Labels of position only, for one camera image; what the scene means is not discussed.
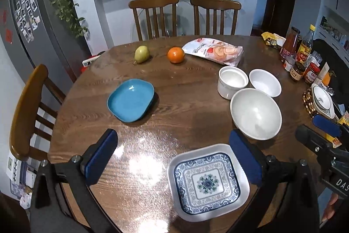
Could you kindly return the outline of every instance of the red lid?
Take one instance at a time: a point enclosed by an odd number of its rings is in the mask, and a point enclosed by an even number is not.
[[[310,68],[313,70],[313,72],[318,73],[320,72],[320,68],[314,64],[313,62],[310,63]]]

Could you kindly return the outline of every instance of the refrigerator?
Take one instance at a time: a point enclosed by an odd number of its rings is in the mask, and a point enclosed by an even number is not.
[[[55,9],[51,0],[0,0],[0,35],[24,82],[36,66],[44,64],[49,78],[67,94],[81,74],[82,61],[91,53],[85,38],[76,39]],[[46,87],[42,102],[59,108]]]

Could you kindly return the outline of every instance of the chair backrest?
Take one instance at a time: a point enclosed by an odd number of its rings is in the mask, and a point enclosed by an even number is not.
[[[206,9],[206,35],[210,35],[210,9],[213,9],[213,30],[212,35],[217,34],[217,10],[221,11],[221,23],[220,31],[221,35],[224,34],[224,11],[234,10],[233,24],[231,26],[231,35],[235,35],[236,21],[238,19],[238,10],[241,9],[241,3],[233,0],[190,0],[192,6],[194,6],[194,33],[200,35],[200,24],[198,16],[198,7]]]
[[[53,129],[53,123],[39,116],[38,109],[57,118],[57,112],[41,102],[44,85],[60,104],[65,99],[64,93],[48,78],[46,66],[40,64],[36,67],[22,91],[11,125],[10,150],[17,159],[22,161],[27,161],[29,157],[39,161],[47,159],[46,152],[30,146],[30,139],[34,133],[48,141],[51,140],[50,134],[35,127],[35,122],[38,121]]]
[[[172,34],[173,36],[177,36],[177,12],[176,12],[176,4],[179,0],[133,0],[128,6],[133,10],[134,21],[136,22],[138,39],[143,41],[141,26],[139,25],[139,19],[137,14],[137,8],[145,9],[145,15],[147,17],[147,28],[148,28],[148,37],[149,40],[153,39],[152,30],[151,30],[151,18],[149,16],[149,8],[152,8],[153,11],[153,22],[154,22],[154,30],[155,30],[155,38],[159,38],[159,26],[157,22],[157,14],[156,8],[160,8],[160,28],[162,37],[166,36],[165,32],[165,18],[164,18],[164,10],[163,7],[171,4],[172,5]]]

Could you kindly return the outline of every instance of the dining table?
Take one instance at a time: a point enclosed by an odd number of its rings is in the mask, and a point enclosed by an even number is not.
[[[197,223],[181,219],[174,210],[167,178],[169,162],[183,152],[229,143],[229,134],[236,128],[230,113],[230,101],[217,91],[222,65],[188,54],[180,64],[172,64],[167,59],[171,47],[182,47],[200,37],[242,46],[240,69],[247,75],[253,69],[264,69],[280,81],[282,92],[275,99],[282,114],[279,133],[269,140],[249,141],[265,155],[272,154],[279,161],[305,159],[317,194],[324,188],[318,182],[320,166],[316,155],[294,136],[301,124],[319,132],[302,101],[308,85],[304,80],[292,80],[283,68],[279,51],[267,46],[261,37],[190,35],[119,45],[93,62],[67,94],[55,121],[48,158],[51,163],[60,163],[76,154],[82,155],[106,129],[114,129],[118,146],[98,183],[90,189],[124,233],[224,233],[256,193],[257,186],[250,184],[248,200],[239,209]],[[140,45],[149,48],[151,58],[135,64],[134,53]],[[122,82],[130,78],[150,82],[155,95],[143,118],[123,123],[109,111],[107,100]],[[275,215],[285,187],[285,184],[279,185],[261,225]],[[88,225],[67,184],[64,191],[75,218]]]

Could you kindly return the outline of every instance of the patterned plate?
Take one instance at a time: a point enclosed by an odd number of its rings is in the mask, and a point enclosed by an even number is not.
[[[192,222],[239,208],[250,192],[246,174],[227,144],[179,154],[170,162],[168,179],[178,215]]]

